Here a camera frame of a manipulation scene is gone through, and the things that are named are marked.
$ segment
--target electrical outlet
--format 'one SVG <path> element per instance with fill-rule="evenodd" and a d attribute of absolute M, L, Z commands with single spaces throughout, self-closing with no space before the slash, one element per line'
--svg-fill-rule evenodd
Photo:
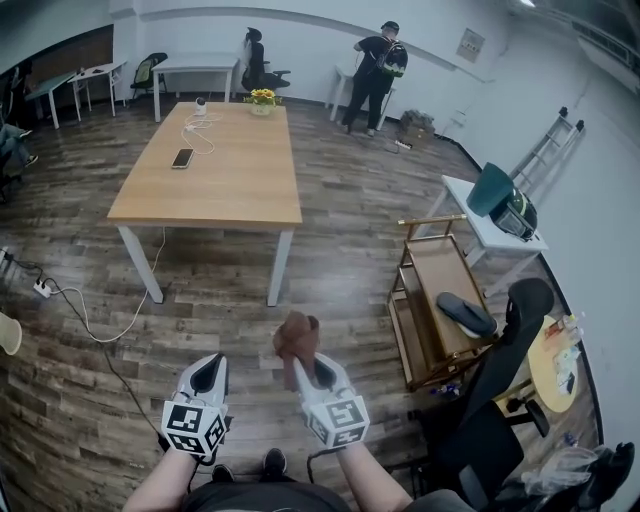
<path fill-rule="evenodd" d="M 44 284 L 43 281 L 37 280 L 33 285 L 33 289 L 40 295 L 42 295 L 45 299 L 51 297 L 51 288 L 49 287 L 49 285 Z"/>

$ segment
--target table leg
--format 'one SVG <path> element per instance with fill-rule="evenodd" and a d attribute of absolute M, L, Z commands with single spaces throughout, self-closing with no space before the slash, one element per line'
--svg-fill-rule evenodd
<path fill-rule="evenodd" d="M 57 130 L 60 128 L 58 124 L 58 114 L 56 112 L 56 102 L 53 100 L 53 91 L 49 91 L 49 107 L 51 107 L 51 118 L 53 119 L 53 126 Z"/>
<path fill-rule="evenodd" d="M 111 96 L 111 113 L 116 117 L 116 105 L 113 101 L 113 71 L 109 71 L 109 95 Z"/>
<path fill-rule="evenodd" d="M 224 84 L 224 102 L 229 103 L 229 96 L 231 95 L 231 78 L 233 76 L 233 69 L 227 71 L 227 81 Z"/>
<path fill-rule="evenodd" d="M 529 265 L 529 263 L 535 260 L 538 254 L 540 253 L 535 252 L 531 256 L 528 256 L 527 258 L 524 258 L 523 260 L 516 263 L 509 272 L 507 272 L 504 276 L 498 279 L 495 284 L 489 286 L 489 288 L 484 291 L 484 296 L 491 297 L 494 293 L 499 292 L 508 284 L 515 281 L 518 277 L 518 274 L 520 274 L 520 272 L 522 272 Z"/>
<path fill-rule="evenodd" d="M 482 258 L 486 252 L 487 251 L 478 244 L 469 254 L 467 254 L 467 257 L 465 258 L 467 265 L 469 265 L 469 267 L 473 267 L 478 263 L 478 261 L 480 261 L 480 258 Z"/>
<path fill-rule="evenodd" d="M 44 117 L 44 112 L 42 112 L 42 102 L 40 101 L 41 96 L 36 98 L 36 117 L 38 120 Z"/>
<path fill-rule="evenodd" d="M 89 104 L 89 112 L 91 112 L 91 95 L 89 94 L 89 80 L 87 80 L 87 83 L 84 86 L 84 88 L 87 90 L 87 103 Z"/>
<path fill-rule="evenodd" d="M 342 91 L 344 90 L 344 84 L 346 83 L 347 83 L 346 77 L 340 75 L 340 82 L 338 82 L 336 93 L 333 96 L 333 108 L 331 109 L 331 116 L 329 117 L 330 121 L 336 120 L 336 114 L 338 113 L 338 103 L 340 103 L 340 98 L 342 97 Z"/>
<path fill-rule="evenodd" d="M 387 107 L 389 106 L 389 102 L 391 101 L 391 96 L 393 96 L 393 89 L 391 89 L 389 91 L 389 94 L 387 94 L 387 101 L 384 104 L 384 107 L 382 107 L 382 113 L 380 114 L 380 121 L 378 121 L 378 126 L 376 126 L 376 130 L 380 131 L 382 130 L 382 123 L 384 123 L 384 120 L 387 117 Z"/>
<path fill-rule="evenodd" d="M 444 200 L 447 198 L 447 195 L 449 195 L 449 189 L 447 187 L 444 187 L 444 190 L 440 193 L 440 195 L 436 199 L 436 202 L 433 203 L 433 206 L 431 207 L 425 218 L 430 219 L 431 217 L 436 216 L 436 213 L 438 213 L 438 210 L 440 210 L 440 207 L 442 206 L 442 203 L 444 203 Z M 427 224 L 418 226 L 418 229 L 416 229 L 416 232 L 413 236 L 415 238 L 426 236 L 426 234 L 429 232 L 430 227 L 431 226 Z"/>
<path fill-rule="evenodd" d="M 275 306 L 278 303 L 282 276 L 284 276 L 284 269 L 287 266 L 287 257 L 289 256 L 289 249 L 291 248 L 291 240 L 293 240 L 293 229 L 284 229 L 280 232 L 278 249 L 276 250 L 276 257 L 273 260 L 273 269 L 271 271 L 267 306 Z"/>
<path fill-rule="evenodd" d="M 158 72 L 153 72 L 153 110 L 156 116 L 156 123 L 160 122 L 160 84 L 158 83 Z"/>
<path fill-rule="evenodd" d="M 238 92 L 238 73 L 239 73 L 239 65 L 236 65 L 231 70 L 232 78 L 231 78 L 231 98 L 236 99 L 236 94 Z"/>
<path fill-rule="evenodd" d="M 513 387 L 507 389 L 504 393 L 500 393 L 497 397 L 493 399 L 494 402 L 499 402 L 500 400 L 504 400 L 505 398 L 509 398 L 510 396 L 522 391 L 524 388 L 531 386 L 533 382 L 531 379 L 525 379 L 519 384 L 516 384 Z"/>
<path fill-rule="evenodd" d="M 149 266 L 147 257 L 144 255 L 144 251 L 140 245 L 140 240 L 138 240 L 138 237 L 127 226 L 118 226 L 118 231 L 120 231 L 120 236 L 129 251 L 129 256 L 131 256 L 133 264 L 138 270 L 138 274 L 140 274 L 142 282 L 147 287 L 153 302 L 161 304 L 164 300 L 162 290 L 160 290 L 158 281 L 156 281 L 153 272 L 151 272 L 151 267 Z"/>
<path fill-rule="evenodd" d="M 80 118 L 80 91 L 78 82 L 73 82 L 73 99 L 76 102 L 76 114 L 78 114 L 78 122 L 81 122 L 82 119 Z"/>

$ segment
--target wooden table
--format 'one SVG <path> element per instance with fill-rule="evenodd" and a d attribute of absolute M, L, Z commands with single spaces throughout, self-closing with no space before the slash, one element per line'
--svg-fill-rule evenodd
<path fill-rule="evenodd" d="M 267 296 L 267 305 L 275 306 L 293 230 L 302 224 L 287 111 L 278 107 L 269 117 L 256 117 L 248 104 L 209 103 L 207 112 L 223 118 L 198 132 L 215 144 L 215 151 L 194 155 L 188 169 L 171 169 L 178 150 L 187 147 L 181 133 L 193 111 L 193 103 L 178 103 L 160 125 L 120 189 L 108 220 L 118 226 L 157 303 L 163 301 L 162 292 L 130 226 L 280 231 Z M 192 137 L 198 148 L 199 137 Z"/>
<path fill-rule="evenodd" d="M 578 392 L 578 365 L 576 364 L 573 369 L 573 374 L 575 375 L 573 389 L 571 393 L 563 395 L 558 390 L 556 380 L 557 373 L 553 358 L 563 348 L 569 347 L 571 343 L 566 333 L 562 332 L 553 338 L 553 345 L 551 345 L 551 349 L 548 350 L 550 345 L 545 340 L 544 331 L 554 322 L 555 320 L 552 317 L 545 316 L 540 332 L 538 332 L 538 335 L 529 347 L 527 361 L 529 362 L 531 378 L 512 386 L 494 398 L 494 401 L 498 402 L 498 405 L 503 411 L 506 410 L 507 399 L 512 398 L 516 393 L 522 393 L 525 399 L 538 395 L 548 409 L 557 413 L 565 412 L 573 404 Z M 526 388 L 532 385 L 534 388 L 533 392 L 525 391 Z"/>

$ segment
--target white desk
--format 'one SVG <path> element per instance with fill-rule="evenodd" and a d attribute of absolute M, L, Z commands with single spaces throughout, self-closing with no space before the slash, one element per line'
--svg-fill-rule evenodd
<path fill-rule="evenodd" d="M 111 113 L 113 117 L 116 117 L 116 107 L 114 102 L 114 86 L 122 80 L 118 74 L 118 70 L 127 63 L 126 60 L 120 62 L 110 62 L 108 64 L 102 64 L 101 66 L 94 66 L 89 69 L 85 69 L 83 73 L 79 73 L 69 80 L 70 84 L 73 84 L 73 98 L 76 102 L 76 113 L 78 114 L 78 121 L 82 121 L 80 118 L 80 90 L 87 90 L 87 103 L 89 104 L 89 112 L 91 112 L 91 96 L 89 94 L 89 80 L 91 78 L 98 78 L 100 76 L 109 77 L 109 94 L 111 95 Z"/>
<path fill-rule="evenodd" d="M 344 91 L 344 86 L 346 85 L 347 80 L 353 80 L 353 75 L 355 75 L 356 72 L 349 66 L 346 66 L 344 64 L 336 64 L 336 73 L 338 74 L 338 81 L 336 82 L 333 90 L 329 91 L 329 96 L 324 104 L 324 108 L 329 108 L 329 106 L 331 105 L 331 99 L 333 98 L 333 108 L 331 109 L 331 116 L 329 116 L 329 119 L 331 121 L 336 120 L 338 104 L 340 103 L 340 98 L 342 98 L 342 92 Z M 384 123 L 386 117 L 385 112 L 387 111 L 387 106 L 389 105 L 389 102 L 391 101 L 391 97 L 393 96 L 395 90 L 396 88 L 391 86 L 389 94 L 387 94 L 385 100 L 382 102 L 380 121 L 378 121 L 378 126 L 376 127 L 378 131 L 380 131 L 380 129 L 382 128 L 382 123 Z"/>
<path fill-rule="evenodd" d="M 486 254 L 487 249 L 507 250 L 525 254 L 524 259 L 519 261 L 509 272 L 484 291 L 485 297 L 491 297 L 491 295 L 506 287 L 517 278 L 518 274 L 522 272 L 538 254 L 549 249 L 549 246 L 547 246 L 542 235 L 540 235 L 540 232 L 537 230 L 531 240 L 524 242 L 518 237 L 502 231 L 493 223 L 491 217 L 488 215 L 485 217 L 476 215 L 467 205 L 467 197 L 469 197 L 471 193 L 473 183 L 449 176 L 442 176 L 442 181 L 444 182 L 445 188 L 436 199 L 431 210 L 429 210 L 427 218 L 435 217 L 442 203 L 444 203 L 447 196 L 451 194 L 460 209 L 467 215 L 467 220 L 478 237 L 478 240 L 474 241 L 465 250 L 465 254 L 467 255 L 466 260 L 470 267 L 473 267 L 473 265 Z M 416 236 L 424 236 L 428 231 L 428 227 L 429 226 L 420 226 L 416 230 Z"/>
<path fill-rule="evenodd" d="M 160 88 L 159 74 L 168 73 L 226 73 L 224 101 L 229 103 L 233 70 L 238 63 L 238 56 L 233 53 L 182 53 L 169 57 L 153 68 L 153 106 L 156 123 L 160 122 Z M 176 89 L 176 98 L 180 91 Z"/>
<path fill-rule="evenodd" d="M 56 112 L 56 103 L 53 100 L 53 91 L 55 91 L 61 85 L 66 84 L 69 81 L 69 78 L 74 76 L 75 73 L 65 73 L 63 75 L 54 76 L 53 78 L 49 78 L 49 80 L 45 80 L 44 82 L 38 84 L 38 87 L 31 94 L 28 94 L 24 99 L 25 101 L 35 100 L 36 102 L 36 115 L 38 119 L 43 118 L 42 113 L 42 103 L 41 98 L 45 94 L 49 96 L 49 106 L 51 107 L 51 117 L 53 119 L 53 126 L 56 128 L 60 128 L 58 124 L 58 113 Z"/>

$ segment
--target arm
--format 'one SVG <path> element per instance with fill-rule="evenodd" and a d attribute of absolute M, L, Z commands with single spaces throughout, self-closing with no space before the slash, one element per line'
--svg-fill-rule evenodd
<path fill-rule="evenodd" d="M 196 467 L 188 453 L 169 448 L 151 474 L 129 497 L 123 512 L 174 512 L 180 509 Z"/>
<path fill-rule="evenodd" d="M 362 41 L 358 41 L 354 44 L 353 49 L 357 52 L 370 52 L 375 39 L 375 37 L 365 37 Z"/>
<path fill-rule="evenodd" d="M 400 512 L 412 503 L 407 492 L 363 443 L 339 451 L 338 461 L 363 512 Z"/>

